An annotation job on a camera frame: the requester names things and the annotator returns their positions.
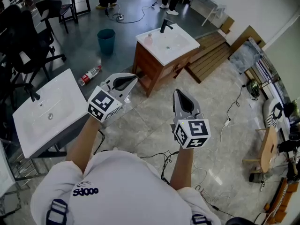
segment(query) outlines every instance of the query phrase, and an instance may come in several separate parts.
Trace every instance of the white wall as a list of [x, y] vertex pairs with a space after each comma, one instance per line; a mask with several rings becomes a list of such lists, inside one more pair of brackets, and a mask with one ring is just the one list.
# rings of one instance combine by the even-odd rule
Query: white wall
[[300, 98], [300, 18], [298, 18], [266, 51], [278, 72], [290, 99]]
[[267, 43], [291, 19], [299, 0], [216, 0], [227, 6], [226, 14], [235, 20], [226, 36], [232, 44], [251, 25]]

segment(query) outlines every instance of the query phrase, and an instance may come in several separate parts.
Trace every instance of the wooden pallet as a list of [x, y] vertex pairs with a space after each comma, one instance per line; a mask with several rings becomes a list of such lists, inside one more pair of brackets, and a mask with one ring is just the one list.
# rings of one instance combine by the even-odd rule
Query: wooden pallet
[[231, 54], [229, 45], [218, 32], [197, 40], [200, 44], [196, 55], [191, 57], [186, 70], [200, 83], [222, 64]]

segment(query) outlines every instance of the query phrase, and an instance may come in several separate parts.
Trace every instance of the bathroom sink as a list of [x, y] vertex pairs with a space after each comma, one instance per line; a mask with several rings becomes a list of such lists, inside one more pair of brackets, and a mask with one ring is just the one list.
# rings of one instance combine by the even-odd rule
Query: bathroom sink
[[37, 94], [41, 96], [38, 101], [27, 99], [13, 114], [26, 158], [87, 113], [87, 102], [70, 69], [53, 78]]
[[[173, 29], [166, 27], [164, 33], [160, 33], [160, 28], [158, 28], [136, 36], [137, 41], [163, 66], [200, 46], [180, 26], [177, 24], [171, 26]], [[153, 43], [146, 45], [144, 40], [149, 33], [152, 34]]]

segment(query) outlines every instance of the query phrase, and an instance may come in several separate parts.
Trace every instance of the strap buckle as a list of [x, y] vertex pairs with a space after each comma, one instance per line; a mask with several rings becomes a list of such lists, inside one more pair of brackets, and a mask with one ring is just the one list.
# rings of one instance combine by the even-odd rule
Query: strap buckle
[[47, 211], [46, 225], [66, 225], [68, 204], [62, 199], [54, 199]]

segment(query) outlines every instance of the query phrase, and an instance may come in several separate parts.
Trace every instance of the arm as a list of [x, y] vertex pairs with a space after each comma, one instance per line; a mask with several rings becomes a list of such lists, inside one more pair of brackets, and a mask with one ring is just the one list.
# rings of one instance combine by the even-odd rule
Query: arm
[[170, 186], [175, 190], [191, 187], [193, 155], [194, 149], [183, 149], [180, 146], [170, 181]]
[[90, 159], [90, 153], [99, 129], [100, 122], [94, 117], [90, 118], [85, 123], [71, 151], [66, 156], [66, 161], [75, 163], [82, 173]]

